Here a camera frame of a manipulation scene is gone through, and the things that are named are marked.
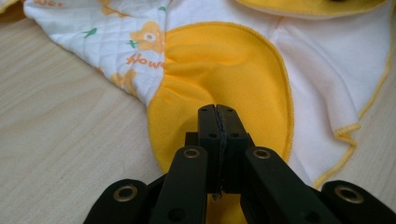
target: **yellow fabric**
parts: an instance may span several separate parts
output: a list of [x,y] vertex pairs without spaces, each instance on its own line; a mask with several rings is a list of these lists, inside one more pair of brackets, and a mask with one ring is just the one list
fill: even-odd
[[[185,132],[197,131],[198,108],[209,104],[234,108],[256,145],[288,159],[290,86],[279,53],[264,37],[225,22],[167,32],[163,82],[148,106],[149,138],[165,172]],[[244,222],[235,195],[209,203],[207,216],[208,223]]]
[[15,1],[6,1],[0,5],[0,23],[19,21],[25,18],[23,14],[23,3]]
[[332,17],[370,11],[386,0],[237,0],[268,12],[302,16]]

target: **metal grommet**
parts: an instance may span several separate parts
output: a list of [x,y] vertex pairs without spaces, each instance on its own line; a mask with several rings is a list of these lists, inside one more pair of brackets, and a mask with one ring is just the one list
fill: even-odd
[[364,201],[363,196],[350,187],[337,186],[334,191],[338,197],[349,203],[363,203]]
[[134,185],[124,185],[114,191],[113,198],[119,203],[126,203],[131,201],[136,195],[137,187]]
[[259,159],[268,159],[271,157],[271,153],[265,149],[255,149],[253,151],[253,155],[256,156]]
[[183,151],[183,156],[189,159],[197,158],[200,154],[199,150],[195,148],[188,148]]

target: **light wood surface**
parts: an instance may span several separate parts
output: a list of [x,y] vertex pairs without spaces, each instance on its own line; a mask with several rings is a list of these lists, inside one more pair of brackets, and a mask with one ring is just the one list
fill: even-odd
[[[333,179],[396,211],[396,69]],[[110,184],[161,175],[145,106],[31,20],[0,26],[0,223],[82,223]]]

